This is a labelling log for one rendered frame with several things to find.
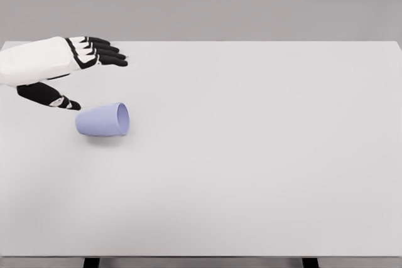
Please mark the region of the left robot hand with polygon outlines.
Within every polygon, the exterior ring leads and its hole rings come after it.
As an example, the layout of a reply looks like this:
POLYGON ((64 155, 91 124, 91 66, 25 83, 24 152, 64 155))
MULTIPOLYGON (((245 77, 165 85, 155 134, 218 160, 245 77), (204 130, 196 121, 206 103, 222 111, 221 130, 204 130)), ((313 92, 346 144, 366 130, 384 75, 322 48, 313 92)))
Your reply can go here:
POLYGON ((102 38, 54 36, 0 51, 0 85, 37 104, 78 111, 78 102, 44 81, 104 65, 126 67, 127 56, 102 38))

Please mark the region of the lavender plastic cup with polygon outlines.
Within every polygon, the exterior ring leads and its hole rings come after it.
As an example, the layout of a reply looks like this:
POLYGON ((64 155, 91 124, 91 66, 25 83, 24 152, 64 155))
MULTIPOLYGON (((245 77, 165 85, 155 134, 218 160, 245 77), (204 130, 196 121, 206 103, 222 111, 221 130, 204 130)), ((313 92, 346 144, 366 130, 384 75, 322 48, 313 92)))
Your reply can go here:
POLYGON ((75 126, 86 136, 124 136, 130 126, 128 108, 120 102, 83 111, 77 115, 75 126))

